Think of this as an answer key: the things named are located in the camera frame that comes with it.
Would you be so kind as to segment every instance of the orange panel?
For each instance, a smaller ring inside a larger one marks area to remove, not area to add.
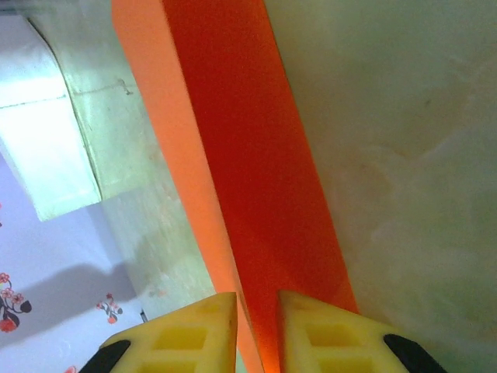
[[[278,290],[354,312],[356,304],[263,2],[115,3],[116,30],[214,286],[242,286],[264,368],[278,372]],[[244,362],[260,371],[239,317]]]

